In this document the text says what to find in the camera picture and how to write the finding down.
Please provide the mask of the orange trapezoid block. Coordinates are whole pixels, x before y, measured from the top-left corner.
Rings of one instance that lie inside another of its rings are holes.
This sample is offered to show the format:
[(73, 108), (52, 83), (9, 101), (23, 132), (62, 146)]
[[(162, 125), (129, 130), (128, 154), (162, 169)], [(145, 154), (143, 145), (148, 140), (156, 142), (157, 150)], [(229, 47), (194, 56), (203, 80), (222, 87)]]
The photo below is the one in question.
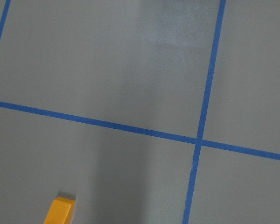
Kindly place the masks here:
[(76, 201), (58, 196), (53, 200), (44, 224), (71, 224)]

